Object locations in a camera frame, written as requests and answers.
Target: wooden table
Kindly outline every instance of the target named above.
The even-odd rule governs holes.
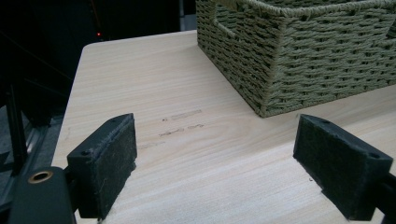
[[[292,157],[302,113],[396,158],[396,86],[261,119],[195,31],[86,47],[53,165],[125,113],[135,117],[137,168],[105,223],[347,223]]]

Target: scratch mark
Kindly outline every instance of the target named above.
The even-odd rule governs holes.
[[[174,130],[174,131],[168,131],[166,133],[160,133],[159,136],[163,137],[163,136],[166,136],[166,135],[171,135],[172,133],[181,133],[181,132],[184,132],[184,128],[179,128],[179,129]]]
[[[187,112],[187,113],[184,113],[184,114],[174,115],[174,116],[171,117],[171,119],[172,120],[184,119],[186,117],[193,116],[193,115],[196,115],[196,114],[199,114],[199,113],[202,113],[202,110],[199,109],[199,110],[194,110],[194,111]]]
[[[137,147],[137,148],[138,148],[138,149],[146,149],[146,148],[149,148],[149,147],[156,147],[156,146],[161,145],[161,144],[164,144],[164,143],[165,143],[165,142],[148,143],[148,144],[145,144],[145,145],[140,146],[140,147]]]
[[[188,129],[202,128],[204,126],[205,126],[204,124],[197,124],[197,125],[189,126]]]
[[[64,140],[69,139],[70,136],[70,128],[67,128],[67,134],[66,134],[66,138]]]

